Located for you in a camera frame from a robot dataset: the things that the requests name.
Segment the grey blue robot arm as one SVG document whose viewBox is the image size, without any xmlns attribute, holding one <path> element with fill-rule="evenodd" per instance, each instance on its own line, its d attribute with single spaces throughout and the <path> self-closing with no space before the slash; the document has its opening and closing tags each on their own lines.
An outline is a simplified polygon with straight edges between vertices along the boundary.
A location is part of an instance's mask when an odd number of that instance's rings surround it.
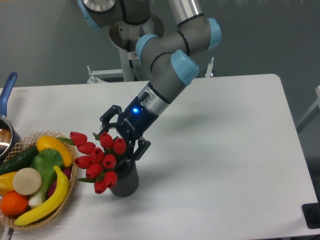
<svg viewBox="0 0 320 240">
<path fill-rule="evenodd" d="M 150 146 L 143 133 L 177 96 L 191 84 L 200 69 L 192 55 L 206 52 L 221 42 L 217 21 L 206 18 L 197 0 L 172 0 L 170 8 L 177 32 L 154 34 L 156 28 L 147 0 L 80 0 L 78 5 L 93 28 L 117 27 L 125 50 L 135 52 L 150 71 L 151 79 L 126 107 L 111 106 L 101 117 L 101 132 L 116 129 L 127 149 L 117 170 L 139 160 Z"/>
</svg>

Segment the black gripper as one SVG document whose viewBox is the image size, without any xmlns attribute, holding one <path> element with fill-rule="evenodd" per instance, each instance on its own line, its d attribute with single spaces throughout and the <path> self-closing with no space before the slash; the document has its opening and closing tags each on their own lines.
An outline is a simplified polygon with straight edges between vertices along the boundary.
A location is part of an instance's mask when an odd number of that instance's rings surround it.
<svg viewBox="0 0 320 240">
<path fill-rule="evenodd" d="M 115 115 L 118 115 L 118 119 L 115 122 L 111 122 Z M 151 142 L 142 137 L 143 133 L 158 117 L 159 115 L 153 114 L 143 106 L 140 99 L 136 96 L 123 112 L 120 106 L 112 105 L 99 118 L 101 122 L 99 136 L 110 129 L 116 128 L 116 131 L 125 140 L 127 145 L 124 153 L 118 156 L 118 163 L 114 168 L 116 172 L 119 172 L 126 163 L 140 160 L 145 154 L 151 146 Z"/>
</svg>

